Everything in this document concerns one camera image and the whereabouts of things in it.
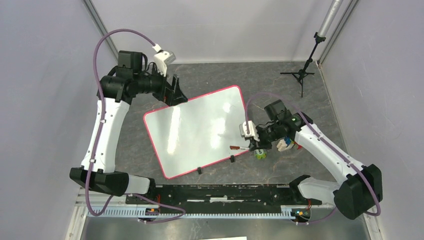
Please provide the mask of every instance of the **green object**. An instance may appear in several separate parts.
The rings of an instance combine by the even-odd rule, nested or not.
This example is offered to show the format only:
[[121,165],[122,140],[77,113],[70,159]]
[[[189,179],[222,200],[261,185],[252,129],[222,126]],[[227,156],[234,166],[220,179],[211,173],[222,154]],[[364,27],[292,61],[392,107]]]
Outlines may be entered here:
[[257,159],[264,159],[264,158],[266,158],[266,157],[267,157],[267,151],[265,151],[265,149],[256,149],[256,150],[254,151],[254,156],[255,156]]

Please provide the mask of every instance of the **wall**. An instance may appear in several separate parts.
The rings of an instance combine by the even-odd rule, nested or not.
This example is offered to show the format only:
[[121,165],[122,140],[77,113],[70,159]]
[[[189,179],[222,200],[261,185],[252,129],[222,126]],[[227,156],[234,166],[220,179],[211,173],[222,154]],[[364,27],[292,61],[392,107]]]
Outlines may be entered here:
[[423,239],[424,2],[360,0],[323,63],[349,152],[382,170],[384,239]]
[[[304,61],[332,0],[92,0],[106,28],[146,34],[175,53],[176,63]],[[334,24],[346,9],[343,2]],[[153,54],[127,33],[118,49]],[[318,59],[325,42],[315,53]]]
[[[78,0],[0,3],[0,238],[65,237],[96,118],[100,34]],[[99,71],[114,58],[99,53]]]

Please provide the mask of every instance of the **light stand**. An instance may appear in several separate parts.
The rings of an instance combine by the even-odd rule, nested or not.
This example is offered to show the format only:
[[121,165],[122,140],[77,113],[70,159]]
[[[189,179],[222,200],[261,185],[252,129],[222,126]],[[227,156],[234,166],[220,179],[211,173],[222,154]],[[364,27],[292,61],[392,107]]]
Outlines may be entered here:
[[326,34],[330,28],[331,23],[334,20],[334,17],[337,14],[337,11],[339,11],[340,5],[342,4],[343,0],[333,0],[331,3],[330,8],[328,9],[327,15],[325,16],[324,21],[322,22],[321,28],[318,32],[315,33],[313,38],[315,38],[315,46],[313,47],[312,52],[310,53],[310,56],[308,60],[306,60],[305,65],[303,66],[303,69],[300,69],[298,72],[280,72],[282,75],[293,75],[293,77],[297,80],[297,82],[301,86],[301,97],[304,97],[304,78],[308,75],[314,75],[313,72],[307,72],[306,69],[309,67],[309,64],[313,62],[312,56],[314,55],[315,50],[317,49],[318,44],[321,42],[324,42],[326,40]]

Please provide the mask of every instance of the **robotic arm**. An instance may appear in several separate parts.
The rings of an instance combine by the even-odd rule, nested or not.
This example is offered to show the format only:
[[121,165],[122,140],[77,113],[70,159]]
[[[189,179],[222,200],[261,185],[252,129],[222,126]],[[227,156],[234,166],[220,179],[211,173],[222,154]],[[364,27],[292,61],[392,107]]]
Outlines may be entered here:
[[[246,122],[240,125],[241,135],[250,141],[250,151],[271,149],[272,142],[289,137],[316,157],[336,180],[336,182],[323,181],[303,175],[290,183],[291,187],[297,189],[299,198],[317,199],[323,203],[333,204],[348,219],[357,218],[373,207],[375,202],[365,182],[353,169],[356,167],[365,176],[378,201],[381,202],[383,199],[382,173],[378,167],[374,164],[365,166],[342,151],[323,135],[317,125],[313,124],[312,119],[303,113],[310,126],[319,133],[318,137],[299,113],[291,114],[281,100],[267,105],[264,109],[271,124],[260,127],[248,121],[250,131],[247,131]],[[349,163],[345,162],[338,153],[349,159]]]
[[153,179],[115,171],[115,153],[122,123],[137,94],[152,93],[153,97],[168,106],[187,102],[177,75],[173,76],[172,84],[167,82],[167,65],[176,59],[175,55],[171,51],[161,50],[158,45],[153,48],[157,54],[153,57],[154,62],[150,64],[147,64],[148,59],[141,52],[119,51],[118,65],[101,79],[106,115],[95,159],[91,159],[91,150],[101,121],[100,99],[97,101],[97,117],[88,150],[81,166],[71,168],[69,173],[70,178],[80,186],[85,187],[91,162],[93,171],[89,186],[92,191],[114,196],[122,196],[125,193],[146,194],[150,187],[155,185]]

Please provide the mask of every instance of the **red border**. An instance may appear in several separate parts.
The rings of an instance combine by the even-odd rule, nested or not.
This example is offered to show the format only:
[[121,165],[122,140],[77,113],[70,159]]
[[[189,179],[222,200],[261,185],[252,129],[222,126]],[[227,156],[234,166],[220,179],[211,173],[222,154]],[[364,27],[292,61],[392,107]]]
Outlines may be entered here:
[[[225,87],[225,88],[222,88],[222,89],[216,90],[216,91],[211,91],[211,92],[209,92],[209,93],[206,93],[206,94],[203,94],[203,95],[200,95],[200,96],[196,96],[196,97],[190,98],[190,99],[189,99],[189,101],[194,100],[194,99],[198,99],[198,98],[201,98],[201,97],[204,97],[204,96],[207,96],[207,95],[211,95],[211,94],[214,94],[214,93],[217,93],[217,92],[220,92],[220,91],[226,90],[226,89],[234,88],[234,87],[238,88],[238,90],[240,91],[241,102],[243,103],[243,108],[244,108],[244,110],[246,110],[246,105],[245,105],[245,100],[243,99],[242,90],[241,90],[241,89],[240,89],[240,87],[239,87],[239,86],[237,86],[237,85],[231,85],[231,86],[228,86],[228,87]],[[146,112],[146,113],[144,114],[144,116],[143,116],[143,122],[144,122],[144,126],[146,127],[147,134],[148,134],[148,137],[149,137],[149,139],[150,139],[150,142],[151,142],[151,144],[153,145],[154,154],[156,154],[156,158],[157,158],[157,161],[159,162],[160,169],[162,170],[162,174],[163,174],[163,176],[164,176],[166,179],[174,179],[174,178],[178,178],[178,177],[180,177],[180,176],[182,176],[182,175],[186,175],[186,174],[188,174],[188,173],[194,172],[194,171],[196,171],[196,170],[197,170],[197,168],[195,168],[195,169],[193,169],[193,170],[190,170],[190,171],[187,171],[187,172],[184,172],[184,173],[181,173],[181,174],[176,175],[176,176],[173,176],[173,177],[167,177],[167,175],[165,174],[165,172],[164,172],[164,168],[162,167],[162,164],[161,164],[161,160],[159,159],[159,156],[158,156],[158,152],[156,151],[155,145],[153,144],[152,136],[150,136],[149,128],[148,128],[148,127],[147,127],[147,125],[146,125],[146,116],[147,116],[148,114],[151,114],[151,113],[154,113],[154,112],[156,112],[156,111],[159,111],[159,110],[161,110],[161,109],[166,109],[166,108],[169,108],[169,106],[164,106],[164,107],[161,107],[161,108],[154,109],[154,110],[151,110],[151,111]],[[241,154],[244,154],[244,153],[247,153],[247,152],[249,152],[249,150],[239,152],[239,153],[237,153],[237,154],[234,154],[234,156],[238,156],[238,155],[241,155]],[[212,163],[209,163],[209,164],[207,164],[207,165],[200,166],[200,167],[201,167],[201,168],[206,168],[206,167],[208,167],[208,166],[210,166],[210,165],[212,165],[212,164],[217,164],[217,163],[222,162],[222,161],[227,160],[227,159],[229,159],[229,157],[228,157],[228,158],[221,159],[221,160],[218,160],[218,161],[214,161],[214,162],[212,162]]]

